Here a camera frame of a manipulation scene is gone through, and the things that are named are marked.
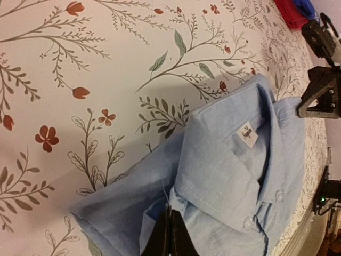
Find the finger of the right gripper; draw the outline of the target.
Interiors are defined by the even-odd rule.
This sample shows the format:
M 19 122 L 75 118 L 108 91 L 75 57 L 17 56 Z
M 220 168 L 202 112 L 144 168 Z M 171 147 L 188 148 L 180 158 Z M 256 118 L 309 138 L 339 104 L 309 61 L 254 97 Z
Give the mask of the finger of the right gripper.
M 300 118 L 340 118 L 340 70 L 314 67 L 308 71 L 310 83 L 297 107 Z

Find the light blue shirt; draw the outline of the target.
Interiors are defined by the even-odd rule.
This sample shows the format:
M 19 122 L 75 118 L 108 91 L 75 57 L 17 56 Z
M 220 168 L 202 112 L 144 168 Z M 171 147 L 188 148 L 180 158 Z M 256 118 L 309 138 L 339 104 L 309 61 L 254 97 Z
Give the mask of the light blue shirt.
M 199 255 L 270 255 L 301 192 L 300 102 L 275 101 L 257 75 L 194 110 L 180 133 L 70 213 L 105 255 L 141 255 L 167 205 Z

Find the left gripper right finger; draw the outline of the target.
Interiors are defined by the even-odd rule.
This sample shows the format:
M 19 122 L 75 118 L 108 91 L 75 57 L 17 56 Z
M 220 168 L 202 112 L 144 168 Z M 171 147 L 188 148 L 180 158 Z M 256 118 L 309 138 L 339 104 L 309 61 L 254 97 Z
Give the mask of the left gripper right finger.
M 171 210 L 171 255 L 199 256 L 179 211 Z

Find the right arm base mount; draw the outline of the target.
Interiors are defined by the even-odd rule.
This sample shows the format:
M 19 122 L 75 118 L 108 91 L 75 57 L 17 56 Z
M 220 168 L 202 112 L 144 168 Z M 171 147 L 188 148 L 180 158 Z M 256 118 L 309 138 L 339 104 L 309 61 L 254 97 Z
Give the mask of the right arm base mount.
M 329 179 L 329 166 L 326 165 L 322 179 L 313 199 L 313 212 L 322 216 L 340 203 L 340 180 Z

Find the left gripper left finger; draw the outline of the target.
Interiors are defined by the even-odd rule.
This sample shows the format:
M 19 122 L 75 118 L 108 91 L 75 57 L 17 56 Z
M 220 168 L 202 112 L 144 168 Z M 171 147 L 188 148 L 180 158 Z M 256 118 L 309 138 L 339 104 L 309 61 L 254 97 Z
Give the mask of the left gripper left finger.
M 167 205 L 165 211 L 159 214 L 141 256 L 171 255 L 171 227 L 171 208 Z

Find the blue printed t-shirt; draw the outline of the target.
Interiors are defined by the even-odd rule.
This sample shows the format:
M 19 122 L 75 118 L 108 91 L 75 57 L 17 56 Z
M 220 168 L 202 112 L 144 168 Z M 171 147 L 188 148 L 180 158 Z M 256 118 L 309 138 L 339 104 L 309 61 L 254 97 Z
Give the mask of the blue printed t-shirt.
M 293 0 L 300 14 L 308 20 L 316 19 L 316 10 L 310 0 Z

